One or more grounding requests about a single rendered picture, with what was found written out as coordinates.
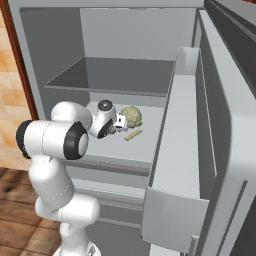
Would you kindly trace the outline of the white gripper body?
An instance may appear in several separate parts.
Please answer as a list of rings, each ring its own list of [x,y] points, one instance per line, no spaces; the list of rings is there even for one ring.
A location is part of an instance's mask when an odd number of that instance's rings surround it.
[[[119,124],[119,127],[120,127],[122,130],[127,130],[127,129],[128,129],[128,121],[127,121],[127,119],[126,119],[125,116],[123,116],[123,115],[120,115],[120,116],[119,116],[119,122],[118,122],[118,124]]]

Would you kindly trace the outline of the yellow butter stick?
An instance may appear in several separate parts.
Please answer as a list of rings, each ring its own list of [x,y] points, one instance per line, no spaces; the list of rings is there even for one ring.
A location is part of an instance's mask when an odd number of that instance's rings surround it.
[[[129,140],[131,140],[132,138],[136,137],[137,135],[139,135],[139,134],[141,134],[141,133],[142,133],[142,130],[141,130],[141,129],[136,130],[135,132],[133,132],[133,133],[131,133],[130,135],[126,136],[126,137],[124,138],[124,140],[129,141]]]

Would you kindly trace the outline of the grey fridge shelf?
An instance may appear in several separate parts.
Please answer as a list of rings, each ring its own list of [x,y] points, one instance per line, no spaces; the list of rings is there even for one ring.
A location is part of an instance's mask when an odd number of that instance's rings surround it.
[[[50,80],[47,89],[160,96],[167,94],[173,61],[84,57]]]

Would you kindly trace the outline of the grey fridge door bin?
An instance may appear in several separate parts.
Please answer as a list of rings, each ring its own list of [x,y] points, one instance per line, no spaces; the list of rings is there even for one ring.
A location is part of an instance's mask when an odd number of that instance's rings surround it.
[[[201,52],[177,52],[144,197],[142,239],[194,256],[216,177]]]

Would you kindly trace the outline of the grey fridge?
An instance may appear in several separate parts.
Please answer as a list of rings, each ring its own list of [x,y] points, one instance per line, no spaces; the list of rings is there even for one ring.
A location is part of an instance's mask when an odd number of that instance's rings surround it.
[[[137,107],[142,125],[104,138],[89,137],[85,155],[63,162],[75,191],[100,204],[86,227],[101,256],[150,256],[141,237],[143,205],[168,94],[143,96],[47,89],[45,85],[84,57],[167,60],[194,39],[203,0],[8,0],[38,120],[49,121],[60,102],[97,113],[109,100],[116,112]],[[136,130],[142,133],[129,141]]]

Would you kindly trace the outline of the grey fridge door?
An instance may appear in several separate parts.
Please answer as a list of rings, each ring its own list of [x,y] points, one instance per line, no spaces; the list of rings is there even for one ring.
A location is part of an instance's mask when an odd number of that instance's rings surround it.
[[[247,57],[253,30],[206,0],[189,47],[201,52],[216,177],[194,256],[256,256],[256,89],[232,52],[239,39]],[[188,256],[151,246],[150,256]]]

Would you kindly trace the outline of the pale green cauliflower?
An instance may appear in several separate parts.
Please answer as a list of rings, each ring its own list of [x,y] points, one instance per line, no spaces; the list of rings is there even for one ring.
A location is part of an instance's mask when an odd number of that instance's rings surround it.
[[[142,114],[137,107],[127,106],[121,110],[120,114],[126,117],[129,128],[142,125]]]

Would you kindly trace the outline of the brown wooden side panel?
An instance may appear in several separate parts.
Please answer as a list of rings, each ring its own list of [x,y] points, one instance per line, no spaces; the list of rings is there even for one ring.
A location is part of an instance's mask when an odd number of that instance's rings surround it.
[[[7,34],[10,39],[11,49],[13,51],[14,59],[17,65],[18,73],[21,78],[22,87],[25,93],[26,101],[28,103],[28,108],[33,120],[38,120],[38,112],[36,109],[34,97],[32,94],[30,82],[28,79],[26,67],[24,64],[23,56],[21,53],[21,48],[19,45],[17,33],[14,27],[13,18],[11,15],[10,6],[8,0],[0,0],[0,10],[3,14],[3,20],[7,29]]]

